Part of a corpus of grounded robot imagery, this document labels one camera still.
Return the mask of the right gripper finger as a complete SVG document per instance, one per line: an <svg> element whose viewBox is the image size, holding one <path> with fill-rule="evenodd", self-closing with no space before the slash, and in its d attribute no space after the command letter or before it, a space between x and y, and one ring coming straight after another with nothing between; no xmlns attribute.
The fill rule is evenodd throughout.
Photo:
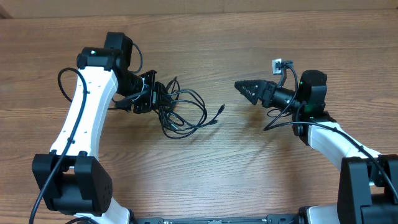
<svg viewBox="0 0 398 224"><path fill-rule="evenodd" d="M237 90L260 90L267 85L265 80L241 80L234 83Z"/></svg>
<svg viewBox="0 0 398 224"><path fill-rule="evenodd" d="M262 100L264 89L258 87L244 87L239 86L236 89L242 94L250 103L256 105L259 100Z"/></svg>

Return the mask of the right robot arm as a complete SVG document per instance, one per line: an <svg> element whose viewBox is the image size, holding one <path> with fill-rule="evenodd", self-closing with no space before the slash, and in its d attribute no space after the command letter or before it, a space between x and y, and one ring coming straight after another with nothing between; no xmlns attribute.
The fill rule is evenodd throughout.
<svg viewBox="0 0 398 224"><path fill-rule="evenodd" d="M313 205L279 223L397 223L397 155L383 155L347 134L325 111L327 75L302 73L296 90L267 80L237 81L235 88L252 104L287 110L289 126L306 145L323 154L340 172L338 199Z"/></svg>

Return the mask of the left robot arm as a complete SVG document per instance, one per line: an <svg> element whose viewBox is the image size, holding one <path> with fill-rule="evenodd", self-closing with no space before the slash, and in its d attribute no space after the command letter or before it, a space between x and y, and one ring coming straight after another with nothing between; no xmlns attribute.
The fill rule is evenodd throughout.
<svg viewBox="0 0 398 224"><path fill-rule="evenodd" d="M134 42L122 32L108 32L102 48L84 48L63 128L46 154L36 154L32 172L38 202L49 210L90 223L134 223L130 209L113 198L113 183L98 160L104 120L115 94L116 108L137 114L170 107L172 99L155 71L130 71Z"/></svg>

